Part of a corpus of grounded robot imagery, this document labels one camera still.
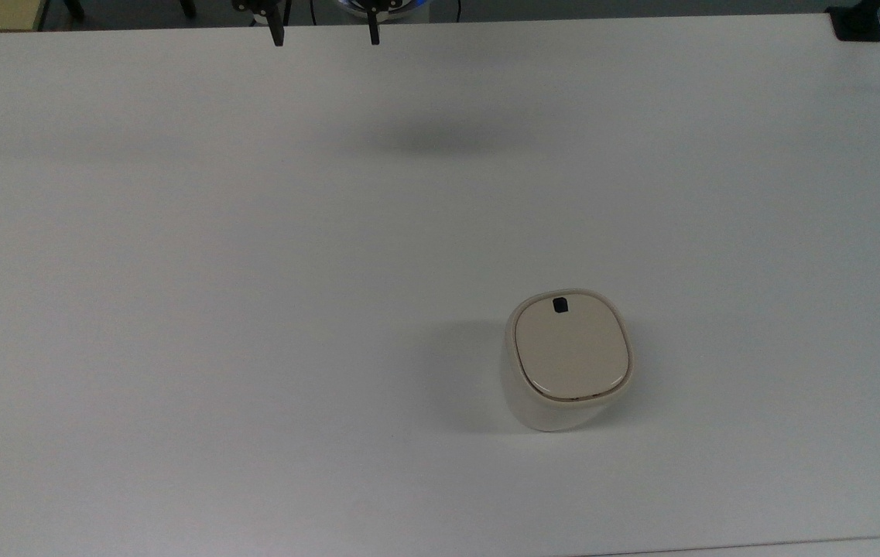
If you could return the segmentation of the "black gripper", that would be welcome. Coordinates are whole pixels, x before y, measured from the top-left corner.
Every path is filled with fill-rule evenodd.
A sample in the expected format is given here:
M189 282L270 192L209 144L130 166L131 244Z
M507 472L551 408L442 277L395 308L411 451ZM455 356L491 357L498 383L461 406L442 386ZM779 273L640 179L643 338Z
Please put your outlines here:
M253 15L267 17L272 41L277 47L285 42L285 14L292 1L232 1L232 8L238 12L251 12ZM370 43L379 45L380 22L389 17L397 17L397 1L333 1L337 7L358 18L368 17Z

